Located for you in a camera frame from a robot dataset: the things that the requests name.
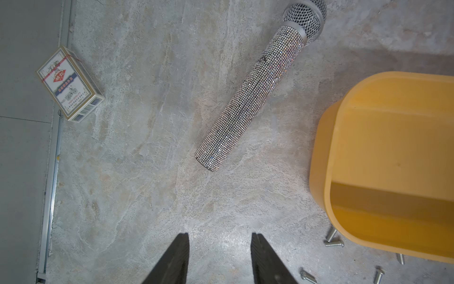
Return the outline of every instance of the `metal screw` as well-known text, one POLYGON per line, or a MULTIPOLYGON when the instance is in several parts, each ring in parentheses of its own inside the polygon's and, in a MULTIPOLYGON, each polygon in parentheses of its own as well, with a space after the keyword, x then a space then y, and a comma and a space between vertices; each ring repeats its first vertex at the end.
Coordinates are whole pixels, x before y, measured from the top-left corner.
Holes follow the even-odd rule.
POLYGON ((334 228, 334 226, 332 226, 330 232, 329 232, 328 235, 326 236, 326 240, 328 241, 328 243, 330 243, 330 242, 333 240, 334 235, 335 235, 336 233, 337 233, 336 228, 334 228))
POLYGON ((380 268, 377 268, 377 273, 375 274, 374 284, 380 284, 381 278, 385 273, 380 268))
POLYGON ((315 280, 315 278, 312 275, 310 275, 309 273, 307 273, 306 271, 301 269, 300 275, 303 280, 307 280, 307 281, 311 282, 312 284, 317 284, 317 281, 315 280))
POLYGON ((396 255, 397 255, 397 260, 399 261, 399 263, 401 265, 404 265, 405 264, 404 255, 403 254, 396 254, 396 255))
POLYGON ((344 242, 341 239, 338 241, 335 241, 335 242, 323 241, 323 243, 325 244, 325 247, 334 247, 334 246, 338 246, 338 245, 341 245, 342 247, 344 247, 344 242))

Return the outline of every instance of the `red string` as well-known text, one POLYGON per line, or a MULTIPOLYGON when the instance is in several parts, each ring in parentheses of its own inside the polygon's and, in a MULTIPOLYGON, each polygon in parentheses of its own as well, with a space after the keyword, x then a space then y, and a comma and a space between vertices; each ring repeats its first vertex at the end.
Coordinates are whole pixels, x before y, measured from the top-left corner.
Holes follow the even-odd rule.
POLYGON ((47 77, 50 76, 50 73, 54 72, 54 71, 57 69, 57 67, 60 66, 60 64, 62 64, 63 61, 65 61, 65 60, 68 59, 68 57, 72 57, 72 58, 74 58, 74 59, 76 59, 77 61, 80 62, 79 59, 77 59, 77 58, 75 58, 75 57, 73 57, 73 56, 71 56, 71 55, 67 55, 67 56, 63 57, 63 59, 62 59, 62 60, 61 60, 61 61, 60 61, 60 62, 59 62, 59 63, 58 63, 50 72, 49 72, 49 74, 47 74, 47 75, 44 77, 43 82, 47 79, 47 77))

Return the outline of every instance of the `metal mesh grille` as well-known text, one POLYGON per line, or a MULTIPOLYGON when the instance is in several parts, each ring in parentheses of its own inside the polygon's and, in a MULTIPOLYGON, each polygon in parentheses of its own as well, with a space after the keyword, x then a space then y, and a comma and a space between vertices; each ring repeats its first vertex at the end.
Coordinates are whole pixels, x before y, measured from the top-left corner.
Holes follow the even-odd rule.
MULTIPOLYGON (((323 0, 312 0, 318 9, 320 10, 323 21, 326 19, 326 4, 323 0)), ((322 25, 317 13, 308 5, 301 3, 292 4, 284 12, 284 21, 291 21, 299 24, 307 35, 307 44, 313 42, 318 38, 321 33, 322 25)))
POLYGON ((304 39, 294 28, 283 26, 276 32, 197 149, 195 157, 203 166, 219 169, 303 47, 304 39))

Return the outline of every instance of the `gray wall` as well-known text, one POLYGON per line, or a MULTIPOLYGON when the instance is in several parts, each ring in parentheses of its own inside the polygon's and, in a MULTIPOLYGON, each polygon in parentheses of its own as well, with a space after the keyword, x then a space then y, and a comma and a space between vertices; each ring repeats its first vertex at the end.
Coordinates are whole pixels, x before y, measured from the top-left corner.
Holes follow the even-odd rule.
POLYGON ((0 8, 0 271, 34 283, 53 101, 35 71, 57 49, 61 0, 0 8))

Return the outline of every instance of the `concrete floor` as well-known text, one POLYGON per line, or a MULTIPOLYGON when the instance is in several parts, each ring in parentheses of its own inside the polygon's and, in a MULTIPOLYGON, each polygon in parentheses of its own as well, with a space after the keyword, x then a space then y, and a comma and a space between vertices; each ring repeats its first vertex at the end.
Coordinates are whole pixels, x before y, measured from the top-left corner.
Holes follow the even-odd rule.
POLYGON ((320 39, 299 55, 222 168, 194 158, 289 1, 77 0, 73 49, 106 95, 65 123, 50 283, 140 283, 180 232, 188 283, 252 283, 251 232, 302 282, 454 283, 454 265, 356 245, 325 248, 311 197, 323 111, 388 70, 454 75, 451 0, 328 0, 320 39))

